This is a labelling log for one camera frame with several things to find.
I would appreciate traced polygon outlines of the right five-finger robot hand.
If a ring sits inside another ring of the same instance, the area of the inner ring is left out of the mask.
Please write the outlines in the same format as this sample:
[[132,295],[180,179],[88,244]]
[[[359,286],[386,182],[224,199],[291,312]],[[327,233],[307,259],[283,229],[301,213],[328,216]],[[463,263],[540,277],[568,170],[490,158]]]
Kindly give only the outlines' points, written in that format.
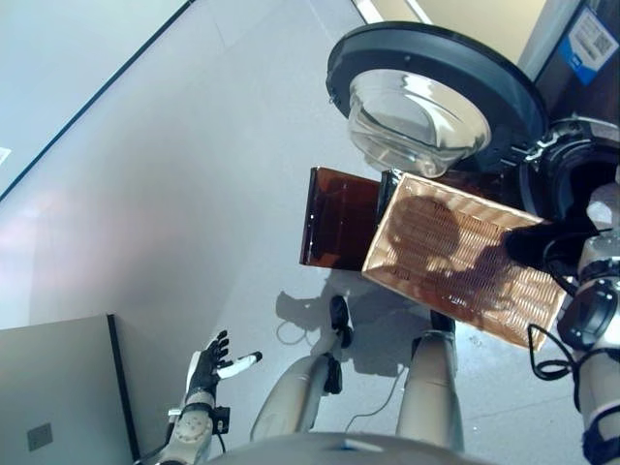
[[609,183],[595,189],[586,214],[598,232],[619,237],[619,185]]

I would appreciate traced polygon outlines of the left five-finger robot hand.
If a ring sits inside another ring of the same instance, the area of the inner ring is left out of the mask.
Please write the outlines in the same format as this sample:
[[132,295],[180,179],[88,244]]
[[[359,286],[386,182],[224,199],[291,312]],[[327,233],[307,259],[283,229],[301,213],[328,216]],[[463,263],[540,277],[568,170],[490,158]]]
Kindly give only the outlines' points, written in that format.
[[263,359],[260,351],[227,359],[229,344],[228,332],[223,330],[204,349],[192,354],[186,377],[185,398],[201,391],[215,398],[221,381],[239,375]]

